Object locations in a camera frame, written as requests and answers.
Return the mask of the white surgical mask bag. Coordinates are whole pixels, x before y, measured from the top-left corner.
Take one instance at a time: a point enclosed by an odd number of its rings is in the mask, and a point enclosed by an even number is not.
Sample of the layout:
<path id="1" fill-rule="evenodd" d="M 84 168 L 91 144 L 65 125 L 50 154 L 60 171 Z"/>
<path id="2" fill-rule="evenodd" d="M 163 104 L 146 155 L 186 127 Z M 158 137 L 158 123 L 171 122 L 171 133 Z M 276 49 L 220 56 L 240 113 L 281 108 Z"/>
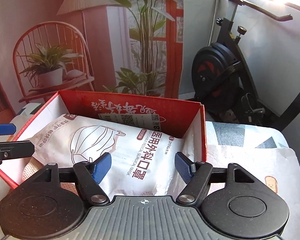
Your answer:
<path id="1" fill-rule="evenodd" d="M 117 196 L 176 196 L 185 183 L 174 166 L 182 152 L 194 160 L 183 139 L 155 129 L 142 129 L 106 120 L 63 114 L 30 138 L 34 158 L 42 164 L 73 167 L 92 163 L 104 153 L 111 168 L 100 186 L 109 198 Z"/>

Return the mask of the pink knitted cloth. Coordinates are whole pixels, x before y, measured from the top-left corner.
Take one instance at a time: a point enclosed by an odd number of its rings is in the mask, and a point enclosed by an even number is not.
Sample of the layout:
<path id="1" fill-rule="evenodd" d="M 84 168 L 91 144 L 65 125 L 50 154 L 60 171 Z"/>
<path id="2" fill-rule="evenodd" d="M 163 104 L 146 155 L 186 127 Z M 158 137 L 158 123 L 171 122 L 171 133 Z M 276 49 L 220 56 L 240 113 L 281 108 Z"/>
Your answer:
<path id="1" fill-rule="evenodd" d="M 42 181 L 48 181 L 50 179 L 50 175 L 47 175 L 47 178 L 44 177 L 43 169 L 44 165 L 40 163 L 37 159 L 34 157 L 31 157 L 28 161 L 28 163 L 25 165 L 22 175 L 22 182 L 25 182 L 26 180 L 33 177 L 33 181 L 36 178 L 40 178 L 40 176 L 43 177 Z M 68 190 L 76 195 L 78 195 L 77 189 L 75 187 L 74 183 L 65 183 L 60 181 L 60 185 L 62 189 Z"/>

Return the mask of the living room backdrop poster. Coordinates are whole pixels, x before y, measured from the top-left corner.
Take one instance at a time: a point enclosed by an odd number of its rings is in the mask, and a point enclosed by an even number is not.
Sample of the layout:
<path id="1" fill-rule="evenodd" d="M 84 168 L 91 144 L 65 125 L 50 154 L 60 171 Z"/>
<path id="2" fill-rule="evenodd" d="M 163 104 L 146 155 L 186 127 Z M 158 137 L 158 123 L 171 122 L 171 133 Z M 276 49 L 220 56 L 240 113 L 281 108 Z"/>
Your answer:
<path id="1" fill-rule="evenodd" d="M 0 123 L 58 90 L 177 98 L 184 0 L 0 0 Z"/>

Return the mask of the red strawberry cardboard box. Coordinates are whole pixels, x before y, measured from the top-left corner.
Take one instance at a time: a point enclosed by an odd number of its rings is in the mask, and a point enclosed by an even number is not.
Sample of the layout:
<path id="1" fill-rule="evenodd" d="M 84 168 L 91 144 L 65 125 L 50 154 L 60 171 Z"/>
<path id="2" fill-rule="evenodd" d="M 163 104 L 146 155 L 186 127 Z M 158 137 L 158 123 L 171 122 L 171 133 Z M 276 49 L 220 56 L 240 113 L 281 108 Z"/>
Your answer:
<path id="1" fill-rule="evenodd" d="M 177 99 L 82 91 L 57 92 L 36 113 L 19 124 L 14 140 L 30 140 L 63 114 L 106 120 L 142 129 L 155 129 L 183 139 L 194 161 L 206 159 L 205 109 L 197 102 Z M 0 176 L 11 187 L 22 183 L 29 160 L 10 160 L 0 165 Z"/>

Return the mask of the white patterned bed sheet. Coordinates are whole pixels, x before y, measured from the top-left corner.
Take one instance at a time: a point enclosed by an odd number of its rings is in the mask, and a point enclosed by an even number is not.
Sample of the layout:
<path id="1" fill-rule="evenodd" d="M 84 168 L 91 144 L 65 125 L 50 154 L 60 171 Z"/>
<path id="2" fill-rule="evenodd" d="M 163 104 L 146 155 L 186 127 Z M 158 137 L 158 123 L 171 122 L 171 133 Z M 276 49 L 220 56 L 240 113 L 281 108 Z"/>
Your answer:
<path id="1" fill-rule="evenodd" d="M 8 239 L 300 239 L 293 150 L 222 146 L 191 161 L 196 173 L 175 197 L 113 198 L 93 180 L 93 162 L 48 163 L 48 181 L 31 177 L 0 201 L 0 227 Z"/>

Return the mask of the black exercise bike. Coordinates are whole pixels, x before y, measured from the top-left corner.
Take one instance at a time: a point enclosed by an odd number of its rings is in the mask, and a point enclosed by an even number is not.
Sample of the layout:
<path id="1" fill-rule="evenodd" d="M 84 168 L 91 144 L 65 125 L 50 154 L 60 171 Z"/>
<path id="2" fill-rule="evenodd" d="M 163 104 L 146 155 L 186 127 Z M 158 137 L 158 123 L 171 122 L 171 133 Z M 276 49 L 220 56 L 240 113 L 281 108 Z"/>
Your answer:
<path id="1" fill-rule="evenodd" d="M 238 26 L 237 36 L 231 30 L 237 8 L 242 5 L 276 22 L 291 21 L 293 16 L 276 16 L 248 0 L 228 1 L 230 15 L 213 18 L 212 25 L 220 26 L 216 42 L 200 49 L 194 57 L 191 69 L 193 101 L 202 103 L 218 122 L 264 126 L 283 131 L 300 114 L 300 93 L 280 116 L 262 104 L 238 45 L 247 30 Z"/>

